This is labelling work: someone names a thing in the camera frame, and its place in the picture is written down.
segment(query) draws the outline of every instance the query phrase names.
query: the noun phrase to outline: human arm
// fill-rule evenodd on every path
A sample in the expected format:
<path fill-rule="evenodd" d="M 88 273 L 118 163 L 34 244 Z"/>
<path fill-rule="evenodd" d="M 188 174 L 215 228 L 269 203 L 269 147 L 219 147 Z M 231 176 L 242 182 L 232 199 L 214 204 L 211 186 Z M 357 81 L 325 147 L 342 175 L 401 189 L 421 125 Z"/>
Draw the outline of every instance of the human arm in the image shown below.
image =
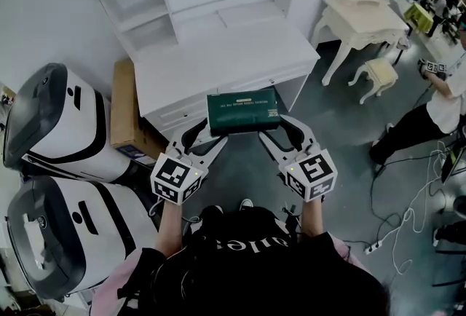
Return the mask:
<path fill-rule="evenodd" d="M 155 249 L 167 258 L 181 250 L 181 220 L 181 206 L 165 201 Z"/>
<path fill-rule="evenodd" d="M 320 198 L 303 203 L 301 230 L 308 237 L 315 237 L 324 232 Z"/>
<path fill-rule="evenodd" d="M 430 73 L 429 71 L 426 71 L 424 73 L 424 76 L 427 80 L 429 80 L 435 89 L 447 100 L 452 100 L 455 98 L 453 93 L 451 93 L 450 86 L 448 85 L 447 82 L 443 81 L 440 79 L 437 75 L 434 73 Z"/>

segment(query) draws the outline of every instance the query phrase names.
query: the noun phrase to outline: white desk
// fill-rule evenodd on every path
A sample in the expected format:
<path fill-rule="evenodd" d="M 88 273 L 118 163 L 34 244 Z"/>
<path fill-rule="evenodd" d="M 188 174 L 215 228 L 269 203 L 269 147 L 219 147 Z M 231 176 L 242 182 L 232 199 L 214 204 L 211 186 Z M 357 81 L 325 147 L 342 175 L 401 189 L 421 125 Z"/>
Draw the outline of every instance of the white desk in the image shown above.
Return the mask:
<path fill-rule="evenodd" d="M 135 64 L 140 114 L 168 139 L 179 127 L 207 116 L 208 94 L 274 85 L 291 110 L 320 58 L 282 18 L 244 25 L 231 12 L 224 16 L 227 27 L 215 37 L 180 44 Z M 196 144 L 209 140 L 205 131 Z"/>
<path fill-rule="evenodd" d="M 328 26 L 341 39 L 340 49 L 333 60 L 327 74 L 322 79 L 324 86 L 336 69 L 343 63 L 352 48 L 361 50 L 368 44 L 387 42 L 391 44 L 390 52 L 396 47 L 408 26 L 387 5 L 360 4 L 345 6 L 337 0 L 324 0 L 328 5 L 323 11 L 322 18 L 315 26 L 311 45 L 317 48 L 320 31 Z"/>

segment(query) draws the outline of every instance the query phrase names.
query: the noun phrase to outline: white sneaker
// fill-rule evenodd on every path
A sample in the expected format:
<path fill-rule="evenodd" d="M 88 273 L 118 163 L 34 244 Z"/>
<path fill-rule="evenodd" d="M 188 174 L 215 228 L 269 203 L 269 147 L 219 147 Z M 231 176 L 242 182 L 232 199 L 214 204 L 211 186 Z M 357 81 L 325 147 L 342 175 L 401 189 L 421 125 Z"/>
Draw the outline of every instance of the white sneaker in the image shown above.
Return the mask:
<path fill-rule="evenodd" d="M 432 245 L 434 248 L 438 246 L 438 240 L 435 238 L 437 236 L 438 228 L 434 231 L 434 234 L 432 236 Z"/>
<path fill-rule="evenodd" d="M 253 205 L 253 201 L 251 201 L 250 199 L 246 198 L 244 199 L 242 202 L 241 202 L 241 205 L 240 205 L 240 211 L 244 208 L 253 208 L 254 205 Z"/>

